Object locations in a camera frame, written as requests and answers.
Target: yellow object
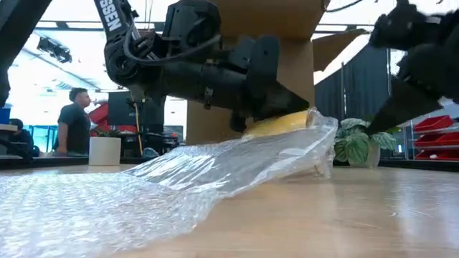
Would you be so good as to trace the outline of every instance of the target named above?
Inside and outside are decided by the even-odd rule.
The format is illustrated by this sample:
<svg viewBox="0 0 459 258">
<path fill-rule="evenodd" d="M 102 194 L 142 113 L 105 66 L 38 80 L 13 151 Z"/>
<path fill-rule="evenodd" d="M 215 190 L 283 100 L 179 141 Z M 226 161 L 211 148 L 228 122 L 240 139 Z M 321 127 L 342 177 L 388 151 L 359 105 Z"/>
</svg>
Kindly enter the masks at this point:
<svg viewBox="0 0 459 258">
<path fill-rule="evenodd" d="M 244 137 L 264 137 L 301 130 L 312 123 L 313 113 L 310 110 L 271 118 L 253 124 L 247 129 Z"/>
</svg>

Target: black cable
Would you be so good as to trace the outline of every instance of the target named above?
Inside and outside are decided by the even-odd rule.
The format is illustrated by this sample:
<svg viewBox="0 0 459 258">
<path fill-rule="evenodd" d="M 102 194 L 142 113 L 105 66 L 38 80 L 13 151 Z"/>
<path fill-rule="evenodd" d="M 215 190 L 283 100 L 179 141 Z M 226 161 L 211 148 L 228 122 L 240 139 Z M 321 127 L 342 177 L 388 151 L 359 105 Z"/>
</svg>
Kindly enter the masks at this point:
<svg viewBox="0 0 459 258">
<path fill-rule="evenodd" d="M 124 45 L 123 45 L 124 54 L 129 59 L 133 60 L 134 62 L 137 62 L 138 64 L 145 65 L 145 66 L 162 66 L 169 62 L 183 61 L 184 59 L 194 56 L 197 52 L 200 52 L 203 49 L 206 49 L 207 47 L 212 46 L 213 44 L 219 43 L 222 38 L 222 36 L 218 34 L 214 36 L 213 38 L 207 40 L 203 44 L 200 44 L 199 46 L 194 47 L 188 51 L 182 52 L 180 54 L 176 54 L 171 57 L 164 57 L 158 60 L 151 60 L 151 59 L 143 59 L 143 58 L 136 57 L 131 52 L 131 49 L 130 49 L 131 35 L 132 35 L 132 31 L 134 30 L 134 28 L 135 28 L 135 24 L 132 23 L 131 28 L 128 30 L 128 33 L 126 34 L 126 37 L 124 39 Z"/>
</svg>

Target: computer monitor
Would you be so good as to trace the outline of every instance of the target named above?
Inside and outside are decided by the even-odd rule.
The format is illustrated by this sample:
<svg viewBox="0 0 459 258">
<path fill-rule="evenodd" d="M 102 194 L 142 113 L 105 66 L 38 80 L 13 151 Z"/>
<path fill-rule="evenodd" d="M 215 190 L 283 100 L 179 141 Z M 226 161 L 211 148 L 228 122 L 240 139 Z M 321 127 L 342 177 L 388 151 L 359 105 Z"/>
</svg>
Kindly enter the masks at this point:
<svg viewBox="0 0 459 258">
<path fill-rule="evenodd" d="M 130 99 L 129 91 L 108 93 L 108 125 L 136 125 L 136 110 L 128 104 Z M 162 128 L 165 100 L 166 97 L 157 100 L 149 98 L 139 107 L 139 122 L 142 126 Z"/>
</svg>

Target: black curtain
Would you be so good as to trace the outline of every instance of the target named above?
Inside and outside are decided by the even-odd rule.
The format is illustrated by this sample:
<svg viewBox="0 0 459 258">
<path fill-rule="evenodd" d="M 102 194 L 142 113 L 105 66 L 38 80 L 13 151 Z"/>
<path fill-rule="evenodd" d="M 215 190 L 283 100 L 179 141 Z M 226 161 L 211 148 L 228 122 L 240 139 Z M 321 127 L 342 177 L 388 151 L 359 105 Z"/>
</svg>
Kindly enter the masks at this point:
<svg viewBox="0 0 459 258">
<path fill-rule="evenodd" d="M 341 70 L 334 72 L 316 85 L 316 107 L 322 115 L 343 119 L 343 88 Z"/>
<path fill-rule="evenodd" d="M 346 117 L 372 118 L 389 97 L 386 49 L 365 46 L 344 66 Z"/>
</svg>

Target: green plant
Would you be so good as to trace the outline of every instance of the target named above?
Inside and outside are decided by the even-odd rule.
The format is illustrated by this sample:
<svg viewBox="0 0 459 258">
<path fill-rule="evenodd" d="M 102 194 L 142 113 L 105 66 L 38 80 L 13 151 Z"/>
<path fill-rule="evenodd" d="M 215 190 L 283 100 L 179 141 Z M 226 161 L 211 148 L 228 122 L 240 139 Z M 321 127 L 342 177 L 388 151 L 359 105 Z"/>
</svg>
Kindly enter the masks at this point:
<svg viewBox="0 0 459 258">
<path fill-rule="evenodd" d="M 397 144 L 394 136 L 388 132 L 368 136 L 364 129 L 370 122 L 357 118 L 348 118 L 341 121 L 335 138 L 335 159 L 341 162 L 365 163 L 370 144 L 376 143 L 381 149 L 395 151 Z"/>
<path fill-rule="evenodd" d="M 118 130 L 103 131 L 96 128 L 92 129 L 92 131 L 96 133 L 98 137 L 117 137 L 120 134 Z"/>
<path fill-rule="evenodd" d="M 372 122 L 374 119 L 374 116 L 373 115 L 369 115 L 367 117 L 367 119 L 365 119 L 365 121 L 368 121 L 368 122 Z M 398 133 L 399 131 L 401 131 L 402 129 L 398 126 L 394 126 L 393 128 L 389 128 L 386 130 L 386 133 L 389 133 L 389 134 L 394 134 L 394 133 Z"/>
</svg>

